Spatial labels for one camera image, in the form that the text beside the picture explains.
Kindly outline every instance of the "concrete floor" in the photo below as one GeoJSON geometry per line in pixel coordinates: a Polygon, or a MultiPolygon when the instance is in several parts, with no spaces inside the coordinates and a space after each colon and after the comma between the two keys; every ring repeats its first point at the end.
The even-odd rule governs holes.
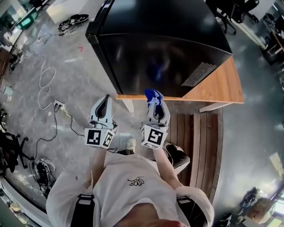
{"type": "MultiPolygon", "coordinates": [[[[90,18],[94,18],[102,3],[103,0],[88,1],[81,13],[87,13],[90,18]]],[[[29,56],[30,46],[37,38],[47,32],[58,34],[57,28],[58,24],[53,24],[47,13],[42,12],[32,26],[21,35],[18,47],[24,45],[24,55],[29,56]]],[[[36,142],[40,137],[50,139],[55,133],[54,106],[41,110],[37,101],[40,68],[44,61],[44,56],[40,55],[43,54],[47,57],[43,70],[49,66],[54,67],[56,75],[50,84],[50,93],[41,93],[39,96],[42,108],[55,99],[64,103],[66,110],[74,118],[73,129],[84,134],[84,128],[90,119],[91,107],[99,98],[110,94],[113,97],[113,119],[119,126],[111,147],[125,149],[126,138],[130,136],[137,141],[141,140],[140,124],[145,120],[147,104],[145,101],[134,101],[135,113],[129,113],[122,101],[115,100],[115,89],[85,37],[86,29],[87,24],[71,35],[52,36],[36,50],[38,55],[33,53],[6,77],[14,90],[11,101],[7,100],[6,95],[0,94],[0,103],[8,112],[7,129],[13,134],[21,134],[20,141],[25,136],[29,138],[24,146],[24,152],[29,156],[35,156],[36,142]]],[[[48,84],[53,74],[52,69],[43,74],[41,86],[48,84]]],[[[171,113],[193,114],[206,104],[168,101],[167,105],[171,113]]],[[[74,172],[82,179],[94,149],[85,146],[84,138],[71,131],[71,119],[64,112],[57,112],[56,119],[58,135],[51,142],[39,142],[37,159],[52,160],[56,166],[55,177],[64,170],[74,172]]],[[[152,152],[140,143],[137,143],[136,153],[145,157],[152,155],[152,152]]],[[[29,169],[23,169],[20,163],[13,174],[8,172],[7,175],[27,197],[45,208],[46,200],[29,169]]]]}
{"type": "MultiPolygon", "coordinates": [[[[94,18],[103,0],[89,1],[81,13],[94,18]]],[[[29,56],[29,47],[37,37],[49,32],[57,33],[57,24],[42,12],[36,22],[26,30],[19,40],[24,43],[24,54],[29,56]]],[[[96,100],[106,94],[115,96],[115,90],[102,68],[95,52],[85,38],[87,25],[80,27],[69,36],[53,36],[46,44],[41,44],[37,53],[45,54],[46,65],[56,69],[56,76],[50,84],[49,94],[41,94],[39,101],[45,107],[55,99],[63,102],[67,111],[73,115],[73,127],[83,133],[87,125],[91,107],[96,100]]],[[[214,208],[217,218],[224,212],[238,206],[243,195],[253,186],[260,187],[263,194],[271,195],[279,185],[281,178],[273,167],[269,156],[278,153],[283,161],[283,92],[276,72],[276,66],[269,66],[261,51],[240,30],[236,36],[227,35],[240,75],[245,104],[230,105],[223,109],[224,145],[214,208]]],[[[28,136],[24,151],[35,156],[36,141],[40,138],[52,138],[55,133],[53,106],[41,110],[37,103],[40,90],[40,68],[44,57],[36,54],[19,64],[11,75],[7,76],[14,93],[12,100],[0,94],[0,103],[4,105],[8,131],[28,136]]],[[[42,85],[47,84],[53,75],[50,70],[43,75],[42,85]]],[[[204,103],[167,102],[171,113],[197,113],[204,103]]],[[[146,115],[146,102],[134,101],[135,113],[129,113],[122,101],[113,99],[114,120],[119,125],[120,135],[131,135],[140,140],[140,123],[146,115]]],[[[58,135],[52,142],[40,142],[37,158],[48,158],[56,165],[55,176],[63,171],[72,171],[82,179],[88,159],[93,149],[84,146],[82,137],[70,129],[70,118],[59,111],[56,114],[58,135]]],[[[120,149],[125,143],[123,136],[116,137],[114,143],[120,149]]],[[[149,155],[149,150],[137,143],[137,153],[149,155]]],[[[9,179],[38,205],[45,207],[45,198],[33,180],[28,169],[18,165],[9,179]]]]}

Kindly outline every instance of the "electrical outlet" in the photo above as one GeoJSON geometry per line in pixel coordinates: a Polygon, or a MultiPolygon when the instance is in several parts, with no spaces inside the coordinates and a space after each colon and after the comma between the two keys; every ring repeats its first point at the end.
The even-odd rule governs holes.
{"type": "Polygon", "coordinates": [[[63,108],[64,108],[65,105],[64,105],[62,102],[59,102],[58,100],[55,100],[55,101],[54,101],[54,106],[58,106],[58,105],[61,105],[60,108],[63,110],[63,108]]]}

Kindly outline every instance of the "white cable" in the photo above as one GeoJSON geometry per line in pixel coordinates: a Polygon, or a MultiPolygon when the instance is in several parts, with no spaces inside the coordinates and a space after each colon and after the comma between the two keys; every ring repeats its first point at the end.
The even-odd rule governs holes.
{"type": "MultiPolygon", "coordinates": [[[[40,38],[38,38],[32,45],[31,45],[31,47],[30,47],[30,51],[31,51],[31,54],[28,56],[28,57],[24,57],[23,58],[23,60],[21,61],[21,63],[25,60],[25,59],[29,59],[30,58],[30,56],[33,54],[33,52],[35,53],[35,54],[37,54],[37,50],[38,50],[38,48],[39,48],[39,46],[41,45],[41,43],[42,43],[42,37],[44,37],[46,34],[48,34],[48,33],[45,33],[43,36],[41,36],[40,38]]],[[[44,62],[43,62],[43,64],[41,65],[41,68],[40,68],[40,78],[39,78],[39,87],[40,87],[40,90],[39,90],[39,94],[38,94],[38,96],[37,96],[37,102],[38,102],[38,104],[39,104],[39,107],[40,107],[40,109],[41,110],[45,110],[47,107],[49,107],[51,104],[54,104],[54,102],[52,102],[52,103],[50,103],[50,104],[48,104],[45,108],[41,108],[41,106],[40,106],[40,103],[39,103],[39,95],[40,95],[40,93],[42,92],[43,94],[48,94],[49,92],[50,92],[50,84],[51,84],[51,82],[52,82],[52,80],[54,79],[54,77],[55,77],[55,75],[56,75],[56,69],[54,68],[54,67],[48,67],[48,68],[46,68],[44,71],[42,71],[43,70],[43,66],[44,66],[44,64],[45,64],[45,62],[46,62],[46,56],[45,55],[38,55],[39,57],[42,57],[42,56],[44,56],[45,57],[45,59],[44,59],[44,62]],[[44,74],[44,72],[46,71],[46,70],[48,70],[48,69],[54,69],[54,75],[53,75],[53,77],[51,78],[51,80],[50,80],[50,82],[47,84],[47,85],[45,85],[45,86],[41,86],[41,78],[42,78],[42,75],[44,74]]]]}

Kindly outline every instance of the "desk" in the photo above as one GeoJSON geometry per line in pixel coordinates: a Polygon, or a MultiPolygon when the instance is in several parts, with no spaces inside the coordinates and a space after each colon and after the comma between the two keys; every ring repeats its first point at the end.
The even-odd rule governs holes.
{"type": "MultiPolygon", "coordinates": [[[[124,102],[129,112],[134,113],[132,100],[147,100],[145,95],[117,94],[116,99],[124,102]]],[[[215,110],[232,103],[244,103],[241,82],[233,57],[229,57],[206,79],[182,98],[164,97],[164,100],[213,102],[199,112],[215,110]]]]}

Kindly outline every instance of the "white t-shirt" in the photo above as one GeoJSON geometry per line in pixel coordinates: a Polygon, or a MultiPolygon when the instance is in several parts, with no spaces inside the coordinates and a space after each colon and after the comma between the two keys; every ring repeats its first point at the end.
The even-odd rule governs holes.
{"type": "MultiPolygon", "coordinates": [[[[93,189],[95,196],[94,226],[112,227],[136,204],[150,203],[160,219],[189,223],[177,205],[177,196],[193,195],[199,207],[206,207],[208,226],[212,225],[213,208],[205,194],[197,188],[173,190],[158,173],[155,163],[139,155],[108,153],[105,169],[93,189]]],[[[55,227],[70,226],[80,193],[90,193],[75,177],[62,173],[49,193],[46,209],[55,227]]]]}

